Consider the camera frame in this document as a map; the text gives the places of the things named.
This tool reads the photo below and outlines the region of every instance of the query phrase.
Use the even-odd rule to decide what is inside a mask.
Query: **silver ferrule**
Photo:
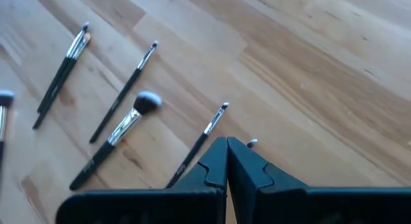
[[[7,108],[0,106],[0,141],[6,138]]]
[[[132,108],[117,128],[111,133],[110,137],[107,139],[107,142],[109,142],[112,146],[117,145],[117,143],[121,141],[124,135],[134,125],[134,123],[136,123],[136,121],[138,121],[141,117],[142,115],[135,108]]]
[[[69,51],[67,51],[66,57],[68,57],[68,58],[73,57],[74,52],[77,49],[77,46],[83,40],[84,34],[85,34],[85,30],[81,29],[80,32],[77,34],[76,38],[74,38],[74,41],[71,43]]]
[[[213,128],[216,126],[218,120],[221,118],[221,116],[224,114],[225,109],[218,109],[217,114],[214,116],[214,118],[211,120],[211,122],[207,125],[207,128],[204,130],[204,134],[209,135],[211,131],[213,131]]]
[[[155,50],[155,47],[156,47],[156,46],[152,45],[152,46],[149,48],[149,50],[147,51],[147,53],[144,55],[143,59],[141,59],[139,65],[137,66],[138,69],[141,70],[141,69],[144,68],[144,66],[147,64],[148,58],[150,57],[150,55],[152,55],[153,51]]]
[[[72,55],[72,58],[77,60],[78,57],[82,54],[82,51],[84,50],[84,48],[86,47],[87,43],[89,41],[85,38],[82,39],[82,41],[80,43],[78,43],[77,47],[74,49],[74,53]]]

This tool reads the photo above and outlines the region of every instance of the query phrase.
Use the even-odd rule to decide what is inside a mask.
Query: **wood grain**
[[[0,0],[0,88],[16,93],[0,223],[53,223],[68,185],[131,107],[160,94],[84,189],[161,188],[218,107],[215,137],[315,186],[411,185],[411,0]],[[76,32],[92,40],[41,128],[36,108]],[[105,129],[88,140],[143,53]],[[232,204],[227,222],[235,223]]]

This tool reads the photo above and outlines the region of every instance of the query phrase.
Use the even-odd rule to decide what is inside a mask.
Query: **wooden floor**
[[[74,36],[92,40],[41,128]],[[90,136],[158,40],[140,80]],[[0,0],[0,88],[16,93],[0,223],[53,223],[69,183],[132,106],[162,96],[84,189],[162,188],[218,107],[218,136],[309,185],[411,185],[411,0]],[[235,223],[231,202],[227,222]]]

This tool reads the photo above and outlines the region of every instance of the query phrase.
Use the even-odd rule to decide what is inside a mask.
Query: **fluffy makeup brush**
[[[12,105],[14,93],[10,90],[0,90],[0,169],[3,161],[4,143],[6,141],[7,110]]]
[[[153,112],[161,105],[161,98],[155,93],[143,91],[134,101],[133,108],[123,118],[117,128],[111,133],[107,141],[92,156],[92,159],[79,172],[77,177],[71,182],[70,190],[79,189],[97,170],[98,166],[110,155],[119,141],[129,131],[129,129],[143,116]]]

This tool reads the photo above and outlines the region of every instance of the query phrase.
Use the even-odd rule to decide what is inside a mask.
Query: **pointed brush tip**
[[[223,105],[221,106],[221,108],[222,108],[222,109],[226,109],[229,105],[230,105],[230,103],[225,102],[225,103],[223,103]]]
[[[90,26],[90,22],[87,21],[87,22],[83,23],[82,29],[87,30],[89,28],[89,26]]]
[[[10,90],[0,90],[0,96],[14,97],[14,92]]]
[[[247,145],[248,148],[252,148],[257,144],[258,140],[257,139],[253,139],[251,140]]]

